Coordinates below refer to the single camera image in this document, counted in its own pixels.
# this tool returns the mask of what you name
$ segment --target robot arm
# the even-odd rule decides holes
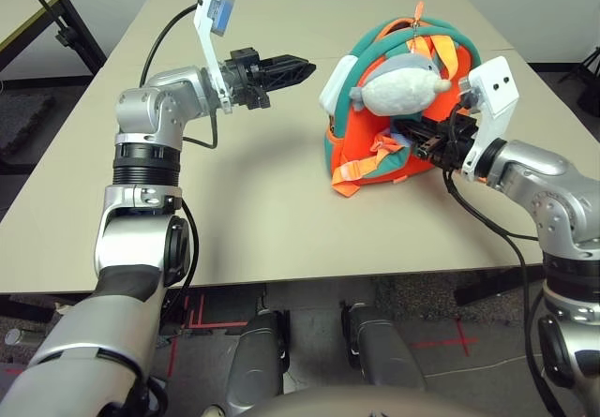
[[[538,321],[547,375],[573,389],[588,416],[600,416],[600,182],[567,159],[503,133],[518,101],[506,61],[495,58],[461,84],[462,104],[481,112],[479,126],[457,114],[454,123],[396,121],[416,156],[467,181],[486,184],[532,217],[544,252],[548,316]]]
[[[194,23],[222,35],[233,0],[203,3]],[[112,185],[105,190],[95,251],[96,289],[54,327],[0,404],[0,415],[147,412],[165,291],[190,264],[188,223],[175,215],[182,206],[185,125],[206,115],[216,119],[217,109],[231,112],[235,104],[267,108],[268,92],[298,84],[315,69],[290,55],[261,60],[251,48],[232,52],[220,65],[209,36],[201,41],[208,68],[160,73],[118,98]]]

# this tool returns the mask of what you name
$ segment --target silver robot arm segment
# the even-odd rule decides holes
[[[547,375],[600,416],[600,182],[555,153],[520,141],[499,150],[487,185],[521,205],[544,252],[538,321]]]
[[[145,394],[165,290],[189,267],[188,224],[174,211],[181,206],[185,123],[210,112],[195,87],[198,78],[194,67],[179,69],[120,96],[96,290],[58,322],[0,414],[97,416],[128,407],[134,414]]]

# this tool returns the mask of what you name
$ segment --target red tape marking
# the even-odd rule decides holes
[[[460,317],[458,317],[455,322],[457,323],[458,335],[460,335],[460,343],[462,344],[462,348],[465,350],[465,356],[469,356],[469,344],[467,344],[465,333],[462,331],[462,322],[460,321]]]
[[[177,336],[171,339],[171,341],[171,353],[169,354],[169,369],[167,370],[167,378],[170,378],[175,370],[175,358],[177,357]]]
[[[247,321],[223,321],[221,323],[203,323],[204,294],[200,296],[200,306],[198,309],[198,322],[194,323],[194,310],[189,311],[189,322],[187,327],[190,330],[209,330],[212,328],[240,328],[247,325]]]
[[[446,340],[426,340],[411,344],[413,349],[430,349],[431,347],[442,347],[450,345],[476,344],[479,342],[477,337],[467,337],[465,339],[446,339]]]

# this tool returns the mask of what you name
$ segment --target orange strap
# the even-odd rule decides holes
[[[458,56],[454,40],[449,36],[442,35],[434,35],[430,38],[436,53],[448,70],[448,80],[452,80],[458,72]]]
[[[382,28],[382,31],[380,31],[379,34],[375,37],[375,40],[381,40],[382,38],[389,35],[390,32],[392,31],[392,29],[395,28],[400,23],[405,23],[406,26],[409,26],[412,22],[413,22],[413,19],[408,18],[408,17],[402,17],[402,18],[396,19],[394,21],[391,21],[384,28]]]
[[[407,40],[406,45],[412,53],[417,52],[431,59],[431,52],[429,51],[428,43],[424,37],[417,36],[413,39]]]
[[[333,189],[345,197],[350,197],[359,189],[359,186],[352,181],[360,180],[372,171],[376,171],[386,156],[402,148],[402,145],[386,133],[384,131],[375,136],[370,148],[370,151],[376,154],[375,156],[347,161],[334,169],[331,180]]]

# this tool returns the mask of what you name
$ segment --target teal backpack strap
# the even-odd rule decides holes
[[[358,57],[356,64],[352,67],[346,81],[343,83],[339,97],[337,99],[336,112],[335,112],[335,126],[334,136],[343,138],[346,133],[346,125],[348,124],[348,113],[350,111],[351,99],[350,89],[355,87],[360,81],[361,76],[381,56],[387,58],[400,53],[402,45],[406,46],[406,42],[414,37],[414,31],[397,31],[390,35],[381,38],[375,42],[372,42],[375,37],[383,30],[383,28],[393,20],[390,20],[374,29],[369,31],[359,43],[352,49],[351,54]],[[472,62],[474,66],[481,64],[479,53],[473,43],[464,35],[462,35],[456,28],[452,27],[446,22],[428,19],[428,21],[436,21],[438,23],[444,23],[446,27],[441,26],[421,26],[416,30],[418,36],[434,36],[442,35],[449,36],[459,45],[465,47],[472,56]]]

